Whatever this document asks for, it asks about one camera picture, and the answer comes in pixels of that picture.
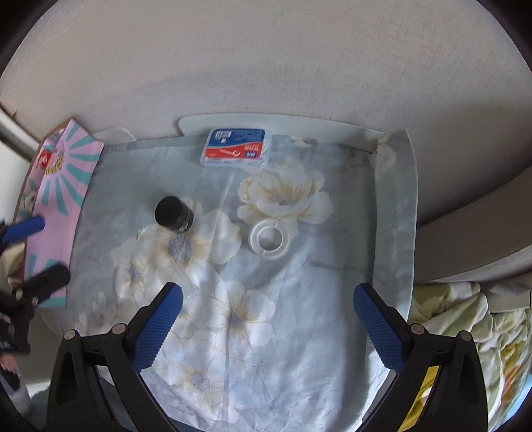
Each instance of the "black cylindrical container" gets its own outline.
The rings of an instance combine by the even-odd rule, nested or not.
[[[186,232],[194,222],[194,214],[178,197],[167,196],[157,204],[155,220],[174,232]]]

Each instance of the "blue and red label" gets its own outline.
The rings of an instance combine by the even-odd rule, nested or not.
[[[205,149],[210,159],[257,159],[262,154],[262,129],[216,129]]]

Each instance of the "wall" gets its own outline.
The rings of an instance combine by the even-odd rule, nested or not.
[[[41,136],[176,134],[186,114],[407,127],[422,221],[532,163],[532,76],[476,0],[60,0],[0,78]]]

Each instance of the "floral bed sheet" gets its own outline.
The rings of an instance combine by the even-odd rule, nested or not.
[[[369,155],[274,136],[260,172],[202,168],[201,137],[108,146],[81,210],[58,334],[108,331],[165,282],[184,308],[143,378],[166,413],[201,430],[344,431],[360,424],[386,377],[352,307],[372,282],[406,315],[417,200],[405,131]],[[158,226],[166,195],[194,212],[190,231]],[[254,255],[250,227],[290,230],[288,253]]]

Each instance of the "white spool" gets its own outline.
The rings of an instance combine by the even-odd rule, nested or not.
[[[262,219],[251,227],[249,242],[256,255],[265,260],[278,260],[290,248],[290,233],[280,220]]]

